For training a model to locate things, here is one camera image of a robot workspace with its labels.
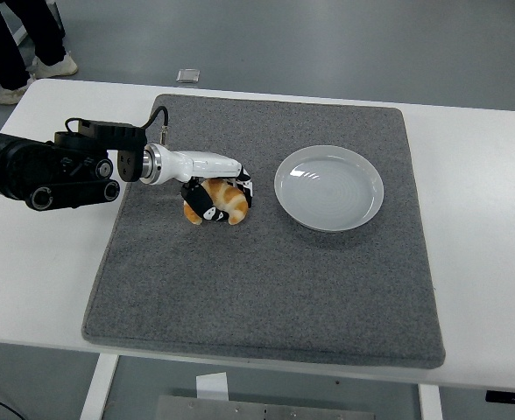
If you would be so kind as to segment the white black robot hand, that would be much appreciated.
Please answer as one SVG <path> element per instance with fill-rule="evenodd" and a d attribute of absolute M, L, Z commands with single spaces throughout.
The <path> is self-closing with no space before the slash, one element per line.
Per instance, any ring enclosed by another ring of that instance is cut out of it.
<path fill-rule="evenodd" d="M 241 163 L 210 152 L 169 151 L 158 146 L 153 152 L 155 185 L 175 179 L 182 184 L 183 212 L 195 225 L 203 221 L 243 221 L 251 207 L 253 185 Z"/>

